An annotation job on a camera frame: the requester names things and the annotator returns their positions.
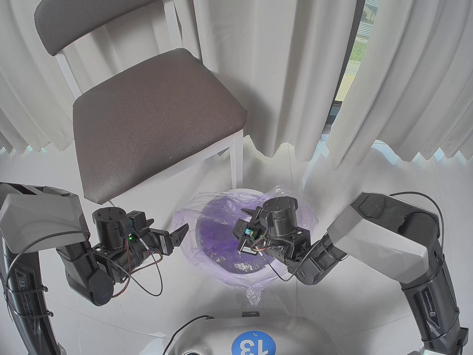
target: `translucent purple trash bag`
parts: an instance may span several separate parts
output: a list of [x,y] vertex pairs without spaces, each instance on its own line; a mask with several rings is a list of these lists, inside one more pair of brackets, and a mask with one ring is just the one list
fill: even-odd
[[[244,190],[199,193],[173,217],[173,230],[189,224],[189,233],[181,244],[184,256],[189,263],[204,269],[229,287],[245,288],[250,303],[257,305],[262,290],[277,276],[260,255],[243,254],[237,250],[238,240],[233,235],[233,228],[239,218],[250,220],[242,208],[255,209],[264,201],[283,195],[298,199],[298,226],[312,233],[318,223],[312,208],[285,186],[276,186],[265,194]],[[280,275],[287,273],[284,264],[268,255],[265,257]]]

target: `chair seat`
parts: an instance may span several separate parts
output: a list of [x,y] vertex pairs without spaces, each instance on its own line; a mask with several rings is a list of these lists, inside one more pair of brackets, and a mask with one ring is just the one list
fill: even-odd
[[240,131],[246,111],[185,49],[147,59],[74,103],[84,197],[97,204]]

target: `robotic arm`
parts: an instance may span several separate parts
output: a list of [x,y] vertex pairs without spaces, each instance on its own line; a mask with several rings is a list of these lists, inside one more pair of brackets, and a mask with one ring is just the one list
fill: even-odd
[[113,297],[152,253],[169,256],[189,226],[173,233],[150,228],[144,212],[118,207],[93,213],[99,243],[91,246],[79,197],[47,186],[0,183],[0,276],[4,296],[29,355],[63,355],[47,310],[38,251],[56,248],[69,286],[94,305]]
[[438,217],[392,196],[362,192],[315,244],[296,221],[297,200],[276,197],[239,220],[238,249],[263,252],[287,265],[306,285],[320,282],[352,255],[399,281],[428,351],[457,355],[467,343],[468,328],[458,319],[452,280],[439,243]]

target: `chair backrest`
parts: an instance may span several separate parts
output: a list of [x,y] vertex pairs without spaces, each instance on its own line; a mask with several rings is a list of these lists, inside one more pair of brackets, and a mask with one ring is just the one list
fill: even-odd
[[155,1],[158,0],[42,0],[34,22],[44,47],[56,55],[92,30]]

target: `logo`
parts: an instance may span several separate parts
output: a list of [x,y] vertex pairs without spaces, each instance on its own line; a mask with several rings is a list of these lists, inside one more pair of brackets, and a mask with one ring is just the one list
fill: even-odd
[[232,355],[276,355],[276,343],[262,331],[247,331],[233,341]]

